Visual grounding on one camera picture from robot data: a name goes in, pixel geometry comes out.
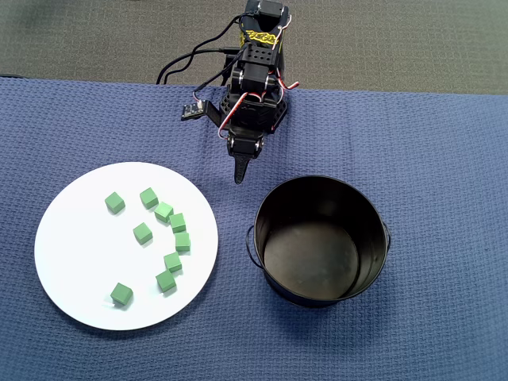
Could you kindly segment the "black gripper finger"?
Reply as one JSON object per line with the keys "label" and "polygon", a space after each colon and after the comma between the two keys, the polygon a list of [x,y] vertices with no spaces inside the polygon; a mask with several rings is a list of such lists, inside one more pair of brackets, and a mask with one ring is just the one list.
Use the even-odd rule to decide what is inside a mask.
{"label": "black gripper finger", "polygon": [[235,161],[234,181],[235,184],[241,184],[244,180],[251,156],[234,156],[233,158]]}

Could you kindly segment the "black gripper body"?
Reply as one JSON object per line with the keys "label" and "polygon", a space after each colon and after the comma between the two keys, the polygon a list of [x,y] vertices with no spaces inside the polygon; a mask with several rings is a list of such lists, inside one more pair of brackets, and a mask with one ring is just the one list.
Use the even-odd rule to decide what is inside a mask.
{"label": "black gripper body", "polygon": [[275,101],[258,94],[225,96],[221,102],[219,137],[226,139],[228,154],[255,159],[264,137],[275,131]]}

